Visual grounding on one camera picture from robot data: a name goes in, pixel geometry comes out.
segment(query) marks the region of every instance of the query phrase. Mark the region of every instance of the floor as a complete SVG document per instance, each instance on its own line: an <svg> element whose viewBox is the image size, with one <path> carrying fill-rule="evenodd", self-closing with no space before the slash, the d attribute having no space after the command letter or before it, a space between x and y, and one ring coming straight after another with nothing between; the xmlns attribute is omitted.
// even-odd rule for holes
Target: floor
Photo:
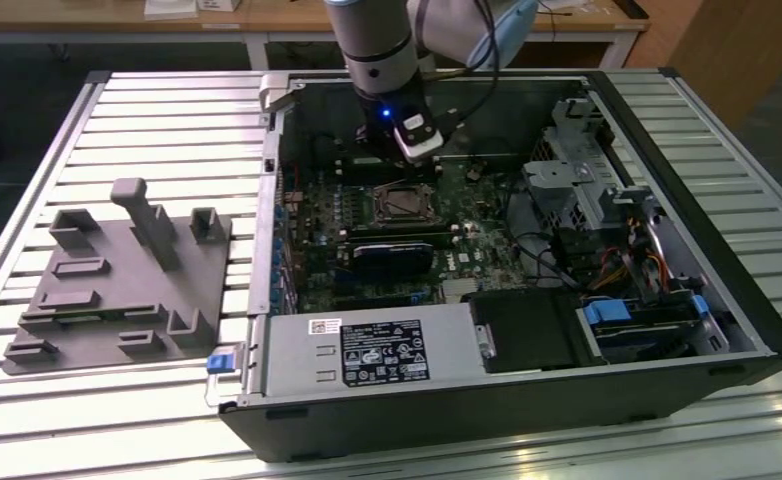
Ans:
<svg viewBox="0 0 782 480"><path fill-rule="evenodd" d="M25 184L92 70L237 70L247 68L239 44L78 45L60 62L42 45L0 46L0 232ZM336 50L272 46L273 68L340 68ZM782 78L736 132L782 183Z"/></svg>

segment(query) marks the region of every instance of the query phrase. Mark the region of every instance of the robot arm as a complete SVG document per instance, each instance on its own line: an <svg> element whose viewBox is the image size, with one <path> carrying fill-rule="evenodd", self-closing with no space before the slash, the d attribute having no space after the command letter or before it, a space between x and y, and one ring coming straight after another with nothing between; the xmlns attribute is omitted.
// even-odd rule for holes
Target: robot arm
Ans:
<svg viewBox="0 0 782 480"><path fill-rule="evenodd" d="M395 164L416 166L460 120L453 111L429 111L419 52L439 53L471 69L493 68L495 58L505 65L529 31L536 1L325 0L325 6L365 117L359 144ZM495 22L496 52L484 8Z"/></svg>

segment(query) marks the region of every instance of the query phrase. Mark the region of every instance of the table leg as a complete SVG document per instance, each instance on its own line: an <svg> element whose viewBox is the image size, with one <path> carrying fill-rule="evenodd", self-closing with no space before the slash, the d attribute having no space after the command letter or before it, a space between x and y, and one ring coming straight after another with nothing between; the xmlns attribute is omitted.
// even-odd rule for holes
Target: table leg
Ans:
<svg viewBox="0 0 782 480"><path fill-rule="evenodd" d="M267 58L267 34L247 33L244 39L252 70L269 70L269 59Z"/></svg>
<svg viewBox="0 0 782 480"><path fill-rule="evenodd" d="M602 57L599 68L622 68L626 64L638 32L619 32L616 38L607 46L607 51Z"/></svg>

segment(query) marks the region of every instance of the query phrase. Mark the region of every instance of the white label sticker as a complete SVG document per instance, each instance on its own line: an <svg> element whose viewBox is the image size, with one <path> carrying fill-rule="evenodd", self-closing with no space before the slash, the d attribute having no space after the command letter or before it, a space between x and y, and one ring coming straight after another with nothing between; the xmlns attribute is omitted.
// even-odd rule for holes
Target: white label sticker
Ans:
<svg viewBox="0 0 782 480"><path fill-rule="evenodd" d="M240 28L239 23L203 23L201 28L211 30L237 30Z"/></svg>
<svg viewBox="0 0 782 480"><path fill-rule="evenodd" d="M319 318L308 322L308 335L323 335L324 333L340 333L339 318Z"/></svg>

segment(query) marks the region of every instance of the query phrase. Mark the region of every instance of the wooden table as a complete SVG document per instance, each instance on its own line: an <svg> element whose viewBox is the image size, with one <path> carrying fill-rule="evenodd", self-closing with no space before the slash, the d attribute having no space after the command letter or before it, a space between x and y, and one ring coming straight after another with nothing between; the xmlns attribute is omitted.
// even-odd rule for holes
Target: wooden table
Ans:
<svg viewBox="0 0 782 480"><path fill-rule="evenodd" d="M239 42L252 68L268 70L267 43L333 41L321 0L243 0L233 13L156 22L143 11L144 0L0 0L0 43ZM630 19L612 0L560 12L572 15L537 15L527 41L606 43L600 66L620 67L648 21Z"/></svg>

